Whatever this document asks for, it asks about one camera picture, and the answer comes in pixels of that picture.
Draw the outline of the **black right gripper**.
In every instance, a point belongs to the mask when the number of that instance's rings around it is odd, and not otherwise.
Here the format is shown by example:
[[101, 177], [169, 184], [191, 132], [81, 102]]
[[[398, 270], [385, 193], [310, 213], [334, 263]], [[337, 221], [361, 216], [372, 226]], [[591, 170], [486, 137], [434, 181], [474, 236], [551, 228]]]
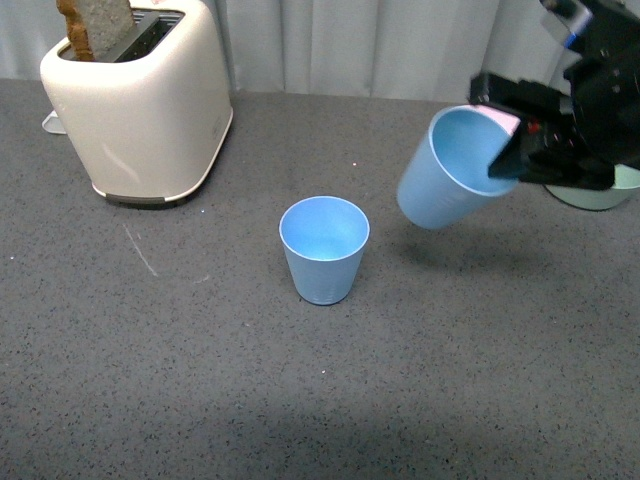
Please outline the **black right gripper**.
[[545, 1], [579, 58], [568, 99], [541, 83], [480, 72], [469, 102], [513, 115], [518, 130], [488, 167], [494, 179], [606, 190], [618, 165], [639, 166], [639, 17], [622, 1]]

